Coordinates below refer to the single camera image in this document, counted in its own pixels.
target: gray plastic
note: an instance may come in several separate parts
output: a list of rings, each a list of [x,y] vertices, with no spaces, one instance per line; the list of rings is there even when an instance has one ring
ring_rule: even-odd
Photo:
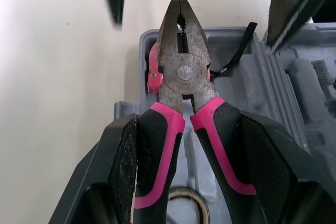
[[[205,28],[212,69],[220,69],[237,50],[244,28]],[[146,92],[147,59],[158,30],[140,38],[141,101],[119,102],[114,116],[144,112],[158,96]],[[239,66],[215,80],[219,95],[241,110],[265,115],[282,123],[295,141],[312,155],[336,164],[336,24],[307,24],[275,55],[264,54],[265,43],[254,35]],[[231,223],[224,197],[189,120],[190,101],[184,101],[186,127],[172,186],[190,186],[206,200],[211,223]],[[193,202],[170,201],[167,223],[195,223]]]
[[[307,152],[334,166],[336,23],[303,26],[265,62],[282,123]]]
[[[239,47],[245,27],[205,28],[212,58],[211,69],[219,70],[229,62]],[[145,32],[140,38],[140,104],[139,112],[146,111],[158,101],[157,94],[148,95],[146,89],[147,60],[151,47],[156,42],[158,30]],[[253,39],[244,51],[239,66],[236,66],[225,78],[217,78],[215,89],[230,104],[241,110],[260,114],[281,122],[276,98],[268,77],[263,53],[259,40],[254,34]],[[206,158],[203,148],[190,123],[192,107],[190,101],[184,101],[183,114],[186,127],[177,160],[176,174],[172,186],[189,186],[196,189],[206,200],[211,223],[231,223],[225,199],[219,188],[215,175]],[[115,108],[115,119],[130,110],[130,104],[118,103]],[[195,205],[184,199],[170,201],[167,209],[167,223],[195,223],[195,219],[185,220],[186,208],[194,209]],[[197,217],[196,213],[188,215]]]

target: pliers jaw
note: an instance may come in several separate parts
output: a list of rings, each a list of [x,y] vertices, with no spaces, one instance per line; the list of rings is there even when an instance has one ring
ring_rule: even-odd
[[[194,113],[216,97],[209,81],[211,64],[204,31],[187,0],[171,0],[157,39],[159,101],[182,114],[182,100],[192,99]]]

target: white surface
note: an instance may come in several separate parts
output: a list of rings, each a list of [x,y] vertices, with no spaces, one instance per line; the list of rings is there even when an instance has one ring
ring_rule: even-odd
[[[137,101],[138,43],[170,0],[0,0],[0,223],[47,223],[119,100]],[[203,26],[257,22],[270,0],[189,0]]]

